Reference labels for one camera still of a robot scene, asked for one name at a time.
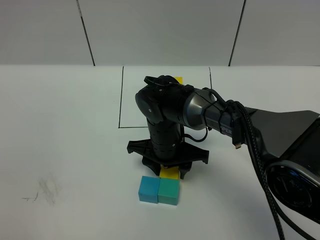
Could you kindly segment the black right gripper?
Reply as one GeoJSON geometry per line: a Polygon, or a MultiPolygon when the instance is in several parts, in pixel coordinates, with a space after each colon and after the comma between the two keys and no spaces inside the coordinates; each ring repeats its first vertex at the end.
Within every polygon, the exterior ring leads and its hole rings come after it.
{"type": "Polygon", "coordinates": [[[180,179],[191,170],[192,162],[209,161],[209,151],[185,142],[184,126],[175,122],[148,122],[149,139],[129,141],[128,153],[137,153],[147,159],[142,163],[159,176],[161,165],[178,166],[180,179]]]}

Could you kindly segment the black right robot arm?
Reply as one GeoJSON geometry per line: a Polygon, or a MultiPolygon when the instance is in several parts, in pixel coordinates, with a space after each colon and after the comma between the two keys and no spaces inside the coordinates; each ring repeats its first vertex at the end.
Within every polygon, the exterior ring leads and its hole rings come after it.
{"type": "Polygon", "coordinates": [[[156,175],[179,167],[182,177],[192,163],[207,163],[209,152],[186,143],[185,128],[216,130],[239,148],[259,154],[258,179],[286,207],[320,221],[320,115],[310,110],[271,112],[223,100],[210,88],[180,84],[169,75],[147,76],[135,101],[147,120],[149,139],[130,141],[129,153],[156,175]]]}

